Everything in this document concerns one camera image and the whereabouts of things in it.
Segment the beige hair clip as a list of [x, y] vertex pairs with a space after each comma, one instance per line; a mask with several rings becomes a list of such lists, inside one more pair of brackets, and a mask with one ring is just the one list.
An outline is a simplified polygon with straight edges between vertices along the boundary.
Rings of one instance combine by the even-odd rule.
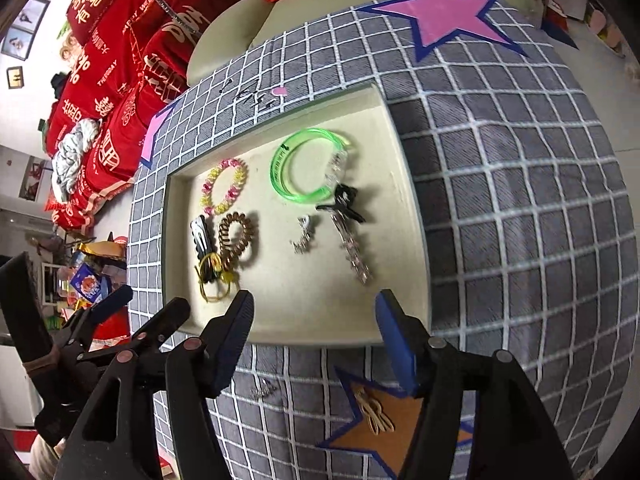
[[382, 403], [375, 399], [374, 396], [370, 396], [365, 388], [357, 390], [355, 398], [372, 434], [378, 436], [379, 434], [395, 431], [395, 425], [384, 412]]

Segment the silver dangling earring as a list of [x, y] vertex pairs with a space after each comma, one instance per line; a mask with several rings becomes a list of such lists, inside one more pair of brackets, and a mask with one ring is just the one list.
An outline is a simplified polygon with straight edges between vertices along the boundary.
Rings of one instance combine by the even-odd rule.
[[297, 218], [300, 227], [300, 237], [298, 240], [292, 240], [291, 245], [296, 254], [306, 254], [311, 250], [314, 241], [314, 217], [311, 214]]

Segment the pink star rhinestone clip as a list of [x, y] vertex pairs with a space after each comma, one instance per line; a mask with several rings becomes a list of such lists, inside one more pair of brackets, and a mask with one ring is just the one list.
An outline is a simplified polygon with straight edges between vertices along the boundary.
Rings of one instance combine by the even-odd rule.
[[349, 229], [344, 214], [334, 211], [331, 214], [331, 220], [337, 230], [338, 236], [341, 239], [341, 248], [346, 252], [346, 259], [352, 268], [352, 272], [355, 273], [356, 279], [359, 283], [367, 285], [372, 278], [372, 275], [369, 268], [364, 263], [359, 244], [356, 237], [354, 237], [354, 234], [352, 234], [352, 231]]

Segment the cream jewelry tray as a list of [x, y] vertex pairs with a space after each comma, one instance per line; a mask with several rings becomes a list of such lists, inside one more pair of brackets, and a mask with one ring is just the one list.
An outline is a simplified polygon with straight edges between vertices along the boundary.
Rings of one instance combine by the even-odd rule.
[[[267, 179], [267, 144], [303, 128], [344, 133], [352, 151], [344, 177], [358, 190], [354, 207], [366, 219], [349, 222], [372, 278], [356, 279], [327, 211], [278, 203]], [[168, 174], [162, 232], [162, 292], [189, 301], [189, 334], [201, 333], [227, 310], [236, 287], [201, 284], [190, 222], [202, 214], [203, 185], [227, 158], [244, 162], [247, 180], [234, 210], [252, 222], [254, 236], [236, 266], [236, 286], [251, 292], [254, 344], [347, 347], [376, 344], [378, 292], [390, 289], [404, 310], [430, 317], [430, 272], [423, 224], [409, 165], [381, 90], [362, 84], [251, 128]], [[296, 254], [297, 218], [314, 217], [314, 241]]]

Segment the blue snack box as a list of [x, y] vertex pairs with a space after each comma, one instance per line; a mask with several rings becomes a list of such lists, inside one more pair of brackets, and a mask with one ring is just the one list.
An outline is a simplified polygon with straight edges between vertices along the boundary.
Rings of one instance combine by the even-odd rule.
[[106, 275], [99, 274], [87, 263], [81, 263], [78, 266], [70, 279], [70, 284], [90, 304], [100, 302], [112, 291], [111, 280]]

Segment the small silver earring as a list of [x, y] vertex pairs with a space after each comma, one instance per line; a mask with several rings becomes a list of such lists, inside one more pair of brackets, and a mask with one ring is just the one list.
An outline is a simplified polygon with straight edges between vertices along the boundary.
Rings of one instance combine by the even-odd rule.
[[265, 400], [275, 394], [279, 390], [279, 386], [270, 382], [267, 378], [258, 377], [254, 385], [252, 398], [255, 401]]

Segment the black rectangular hair clip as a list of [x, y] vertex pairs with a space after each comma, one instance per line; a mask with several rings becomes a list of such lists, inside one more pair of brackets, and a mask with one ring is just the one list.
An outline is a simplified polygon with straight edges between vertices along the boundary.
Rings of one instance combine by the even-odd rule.
[[215, 249], [213, 239], [209, 233], [207, 220], [202, 214], [190, 222], [190, 231], [196, 254], [198, 255], [198, 261], [202, 261]]

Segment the orange star sticker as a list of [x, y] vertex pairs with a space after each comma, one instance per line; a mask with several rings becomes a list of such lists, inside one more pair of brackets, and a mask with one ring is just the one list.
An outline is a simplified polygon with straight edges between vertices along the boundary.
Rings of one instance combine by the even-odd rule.
[[339, 367], [335, 367], [335, 374], [346, 394], [352, 420], [317, 448], [369, 455], [391, 479], [397, 479], [408, 456], [422, 399]]

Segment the grey white crumpled cloth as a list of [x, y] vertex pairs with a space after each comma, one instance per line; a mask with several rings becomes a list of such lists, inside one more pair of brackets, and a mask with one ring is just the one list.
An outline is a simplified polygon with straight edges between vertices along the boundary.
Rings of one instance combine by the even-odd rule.
[[52, 192], [58, 203], [66, 204], [74, 192], [81, 161], [91, 150], [100, 132], [97, 120], [84, 118], [62, 137], [52, 158]]

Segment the black claw hair clip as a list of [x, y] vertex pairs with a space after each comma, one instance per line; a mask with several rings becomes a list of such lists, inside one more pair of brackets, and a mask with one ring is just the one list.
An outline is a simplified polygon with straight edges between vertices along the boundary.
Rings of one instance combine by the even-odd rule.
[[317, 205], [316, 209], [318, 211], [329, 211], [332, 214], [341, 214], [344, 218], [364, 223], [366, 219], [354, 209], [357, 195], [358, 190], [356, 188], [339, 183], [334, 188], [333, 203]]

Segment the green translucent bangle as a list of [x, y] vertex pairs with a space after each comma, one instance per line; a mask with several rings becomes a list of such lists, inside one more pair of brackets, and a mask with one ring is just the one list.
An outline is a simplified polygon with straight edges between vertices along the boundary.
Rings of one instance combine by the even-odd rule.
[[352, 141], [344, 133], [309, 127], [272, 140], [266, 147], [272, 197], [282, 204], [325, 203], [346, 177]]

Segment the red bedspread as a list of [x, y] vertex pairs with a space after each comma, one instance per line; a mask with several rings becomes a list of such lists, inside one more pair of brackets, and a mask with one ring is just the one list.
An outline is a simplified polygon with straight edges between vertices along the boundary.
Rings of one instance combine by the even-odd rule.
[[100, 123], [70, 199], [47, 210], [65, 231], [87, 233], [100, 208], [134, 183], [151, 118], [188, 88], [186, 70], [215, 18], [241, 0], [115, 0], [52, 105], [44, 150], [53, 157], [81, 119]]

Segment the pink star sticker far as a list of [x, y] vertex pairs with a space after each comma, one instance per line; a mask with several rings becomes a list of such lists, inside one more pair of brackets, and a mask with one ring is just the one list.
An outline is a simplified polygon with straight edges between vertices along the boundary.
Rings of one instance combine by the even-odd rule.
[[488, 20], [499, 0], [388, 0], [360, 6], [358, 11], [403, 18], [409, 22], [416, 62], [460, 36], [498, 44], [521, 56], [522, 47]]

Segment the framed wall photo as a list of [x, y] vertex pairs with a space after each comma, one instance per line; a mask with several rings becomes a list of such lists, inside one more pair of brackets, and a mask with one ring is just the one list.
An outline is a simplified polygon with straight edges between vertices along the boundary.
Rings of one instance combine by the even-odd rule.
[[3, 55], [20, 61], [28, 59], [32, 43], [49, 3], [49, 0], [28, 0], [25, 3], [2, 39], [1, 53]]

